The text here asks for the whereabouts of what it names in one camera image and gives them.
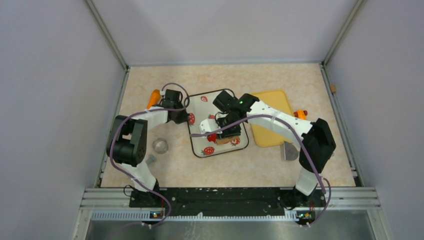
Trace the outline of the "wooden double-ended rolling pin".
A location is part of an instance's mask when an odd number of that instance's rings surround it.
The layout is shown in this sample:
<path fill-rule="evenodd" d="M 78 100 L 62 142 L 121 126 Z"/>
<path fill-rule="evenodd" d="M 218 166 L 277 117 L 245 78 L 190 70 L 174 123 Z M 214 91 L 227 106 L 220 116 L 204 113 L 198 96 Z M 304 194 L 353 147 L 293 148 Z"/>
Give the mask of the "wooden double-ended rolling pin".
<path fill-rule="evenodd" d="M 240 144 L 241 139 L 239 136 L 234 136 L 234 137 L 227 137 L 227 138 L 222 138 L 222 139 L 216 139 L 215 143 L 218 146 L 221 145 L 226 145 L 226 144 L 230 144 L 231 146 L 237 146 L 238 144 Z"/>

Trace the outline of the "strawberry print white tray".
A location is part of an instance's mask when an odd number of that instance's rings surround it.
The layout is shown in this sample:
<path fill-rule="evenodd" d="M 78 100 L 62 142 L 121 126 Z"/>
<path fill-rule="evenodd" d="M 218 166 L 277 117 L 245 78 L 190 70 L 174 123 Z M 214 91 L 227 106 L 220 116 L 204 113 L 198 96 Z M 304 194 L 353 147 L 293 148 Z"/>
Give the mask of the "strawberry print white tray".
<path fill-rule="evenodd" d="M 188 131 L 190 134 L 200 134 L 199 123 L 205 119 L 215 119 L 215 114 L 221 112 L 213 104 L 213 100 L 221 93 L 222 90 L 209 91 L 191 95 L 190 103 L 187 107 L 189 114 Z M 191 147 L 193 154 L 198 158 L 206 158 L 214 155 L 225 154 L 229 152 L 245 149 L 249 145 L 249 137 L 243 123 L 241 123 L 240 144 L 232 146 L 229 143 L 217 145 L 209 142 L 207 137 L 191 137 Z"/>

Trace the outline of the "metal ring cutter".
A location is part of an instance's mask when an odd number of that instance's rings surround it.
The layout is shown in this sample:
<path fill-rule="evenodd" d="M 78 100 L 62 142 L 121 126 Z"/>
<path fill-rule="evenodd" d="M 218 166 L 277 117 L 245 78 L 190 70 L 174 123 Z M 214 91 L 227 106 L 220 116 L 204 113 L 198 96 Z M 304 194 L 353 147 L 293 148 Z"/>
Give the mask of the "metal ring cutter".
<path fill-rule="evenodd" d="M 152 142 L 152 149 L 159 155 L 165 154 L 169 150 L 168 141 L 164 138 L 157 138 Z"/>

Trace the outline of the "red dough disc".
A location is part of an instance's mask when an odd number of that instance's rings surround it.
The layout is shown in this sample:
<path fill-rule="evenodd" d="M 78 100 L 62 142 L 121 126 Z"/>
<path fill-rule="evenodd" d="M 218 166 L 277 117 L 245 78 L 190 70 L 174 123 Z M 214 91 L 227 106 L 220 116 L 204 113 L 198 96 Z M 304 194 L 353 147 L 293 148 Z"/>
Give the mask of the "red dough disc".
<path fill-rule="evenodd" d="M 213 134 L 208 135 L 208 136 L 206 137 L 206 139 L 207 139 L 209 142 L 212 142 L 212 143 L 214 143 L 214 144 L 217 144 L 218 135 L 217 135 L 216 133 L 213 133 Z"/>

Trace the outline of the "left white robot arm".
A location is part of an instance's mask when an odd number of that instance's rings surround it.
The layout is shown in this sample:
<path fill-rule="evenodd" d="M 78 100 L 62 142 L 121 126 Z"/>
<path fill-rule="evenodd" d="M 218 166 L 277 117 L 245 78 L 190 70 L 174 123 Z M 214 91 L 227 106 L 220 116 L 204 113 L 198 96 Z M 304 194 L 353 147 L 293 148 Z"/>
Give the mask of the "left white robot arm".
<path fill-rule="evenodd" d="M 133 182 L 137 191 L 142 192 L 141 200 L 149 207 L 160 202 L 161 194 L 154 189 L 158 181 L 145 161 L 148 131 L 169 122 L 187 122 L 189 105 L 186 90 L 155 89 L 145 110 L 129 116 L 118 115 L 113 121 L 106 145 L 109 162 Z"/>

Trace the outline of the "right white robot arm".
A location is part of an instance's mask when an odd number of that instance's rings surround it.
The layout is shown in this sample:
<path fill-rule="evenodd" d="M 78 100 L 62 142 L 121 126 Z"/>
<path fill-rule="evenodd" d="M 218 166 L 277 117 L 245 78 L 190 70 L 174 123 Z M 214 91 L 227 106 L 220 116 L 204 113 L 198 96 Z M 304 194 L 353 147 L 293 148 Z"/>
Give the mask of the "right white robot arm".
<path fill-rule="evenodd" d="M 283 113 L 248 93 L 237 98 L 223 90 L 212 103 L 224 116 L 209 123 L 206 133 L 216 134 L 218 139 L 235 137 L 241 132 L 241 123 L 246 122 L 266 128 L 300 149 L 301 170 L 293 200 L 299 206 L 307 206 L 314 198 L 316 187 L 324 186 L 321 173 L 336 149 L 327 121 L 321 118 L 309 121 Z"/>

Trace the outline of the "orange toy carrot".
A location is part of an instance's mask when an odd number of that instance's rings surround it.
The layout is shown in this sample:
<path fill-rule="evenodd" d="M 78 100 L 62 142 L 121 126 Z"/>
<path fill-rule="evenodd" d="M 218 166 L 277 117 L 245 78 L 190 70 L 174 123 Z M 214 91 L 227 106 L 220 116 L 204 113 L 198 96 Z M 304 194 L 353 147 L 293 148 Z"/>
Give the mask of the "orange toy carrot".
<path fill-rule="evenodd" d="M 147 110 L 150 110 L 152 107 L 158 106 L 162 100 L 162 92 L 159 89 L 152 91 L 149 102 L 146 106 Z"/>

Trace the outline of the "yellow plastic tray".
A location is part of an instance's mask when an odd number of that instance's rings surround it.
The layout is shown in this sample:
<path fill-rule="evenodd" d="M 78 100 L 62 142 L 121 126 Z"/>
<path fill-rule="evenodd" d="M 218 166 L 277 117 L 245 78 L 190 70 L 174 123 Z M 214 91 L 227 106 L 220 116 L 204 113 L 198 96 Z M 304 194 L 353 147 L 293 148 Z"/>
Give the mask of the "yellow plastic tray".
<path fill-rule="evenodd" d="M 255 92 L 251 93 L 251 95 L 258 97 L 265 104 L 276 110 L 279 110 L 292 117 L 294 116 L 287 95 L 283 90 Z M 288 142 L 290 144 L 293 143 L 292 140 L 289 140 L 288 138 L 259 125 L 252 124 L 251 130 L 256 145 L 261 148 L 283 145 L 284 142 Z"/>

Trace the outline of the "grey plastic bolt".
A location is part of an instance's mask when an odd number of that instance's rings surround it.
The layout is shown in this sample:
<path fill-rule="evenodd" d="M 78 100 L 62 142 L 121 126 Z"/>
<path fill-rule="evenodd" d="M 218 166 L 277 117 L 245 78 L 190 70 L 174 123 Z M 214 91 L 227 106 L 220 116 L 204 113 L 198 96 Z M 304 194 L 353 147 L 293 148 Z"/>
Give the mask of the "grey plastic bolt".
<path fill-rule="evenodd" d="M 156 161 L 157 161 L 157 158 L 154 155 L 152 155 L 152 154 L 150 154 L 148 156 L 148 158 L 145 160 L 145 162 L 146 162 L 147 165 L 152 164 L 152 163 L 154 163 Z"/>

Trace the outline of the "orange toy car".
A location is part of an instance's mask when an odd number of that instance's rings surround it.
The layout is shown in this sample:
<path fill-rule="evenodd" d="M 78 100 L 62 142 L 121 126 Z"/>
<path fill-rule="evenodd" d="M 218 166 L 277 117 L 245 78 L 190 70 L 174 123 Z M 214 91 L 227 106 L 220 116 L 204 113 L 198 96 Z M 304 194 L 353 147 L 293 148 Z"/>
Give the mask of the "orange toy car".
<path fill-rule="evenodd" d="M 308 116 L 308 111 L 303 109 L 298 109 L 293 113 L 295 118 L 299 118 L 301 120 L 306 120 Z"/>

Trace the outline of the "small wooden peg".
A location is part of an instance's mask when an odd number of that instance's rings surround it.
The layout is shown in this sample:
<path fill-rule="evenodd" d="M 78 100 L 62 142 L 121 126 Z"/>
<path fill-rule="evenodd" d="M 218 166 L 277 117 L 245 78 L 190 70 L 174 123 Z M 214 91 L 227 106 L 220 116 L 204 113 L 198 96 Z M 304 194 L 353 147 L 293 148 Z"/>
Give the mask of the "small wooden peg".
<path fill-rule="evenodd" d="M 334 84 L 330 84 L 329 85 L 329 89 L 330 89 L 330 92 L 332 94 L 335 94 L 337 92 L 337 88 L 336 88 L 336 86 Z"/>

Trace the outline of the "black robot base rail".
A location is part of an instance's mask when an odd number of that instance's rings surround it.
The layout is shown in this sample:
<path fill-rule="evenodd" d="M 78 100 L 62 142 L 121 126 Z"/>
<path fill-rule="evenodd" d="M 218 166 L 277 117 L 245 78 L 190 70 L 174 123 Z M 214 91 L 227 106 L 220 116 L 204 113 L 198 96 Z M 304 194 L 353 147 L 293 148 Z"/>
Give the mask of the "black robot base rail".
<path fill-rule="evenodd" d="M 293 187 L 155 188 L 156 194 L 136 189 L 129 195 L 131 208 L 171 210 L 172 217 L 282 216 L 289 210 L 325 206 L 321 190 L 306 196 Z"/>

